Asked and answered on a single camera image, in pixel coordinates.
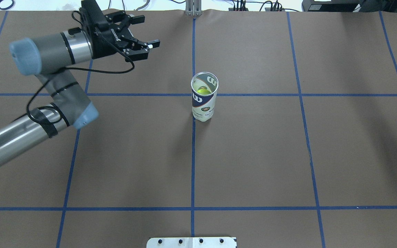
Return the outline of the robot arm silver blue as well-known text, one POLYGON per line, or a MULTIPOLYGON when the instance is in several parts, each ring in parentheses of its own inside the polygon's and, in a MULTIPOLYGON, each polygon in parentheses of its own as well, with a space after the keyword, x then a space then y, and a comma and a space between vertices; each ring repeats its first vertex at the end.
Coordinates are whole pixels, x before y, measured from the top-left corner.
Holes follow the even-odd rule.
POLYGON ((159 40, 141 41, 129 27, 144 23, 145 16, 116 11, 104 14, 85 3, 77 11, 79 27, 39 38, 13 41, 10 54, 22 75, 33 75, 41 87, 25 107, 25 113, 0 129, 0 167, 69 126, 81 129, 99 113, 71 70, 125 74, 135 61, 146 60, 159 40), (131 64, 124 71, 78 68, 76 64, 109 55, 121 55, 131 64))

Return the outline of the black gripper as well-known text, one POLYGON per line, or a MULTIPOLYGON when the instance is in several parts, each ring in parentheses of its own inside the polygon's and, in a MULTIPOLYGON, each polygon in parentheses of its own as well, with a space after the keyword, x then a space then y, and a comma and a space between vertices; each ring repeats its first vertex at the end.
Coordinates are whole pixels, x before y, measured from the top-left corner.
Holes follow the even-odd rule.
POLYGON ((131 34, 129 26, 144 23, 144 15, 135 16, 125 11, 116 11, 105 14, 104 17, 109 23, 109 30, 101 32, 97 29, 87 35, 93 59, 123 52, 126 62, 142 61, 148 59, 150 49, 160 46, 159 39, 143 42, 131 34))

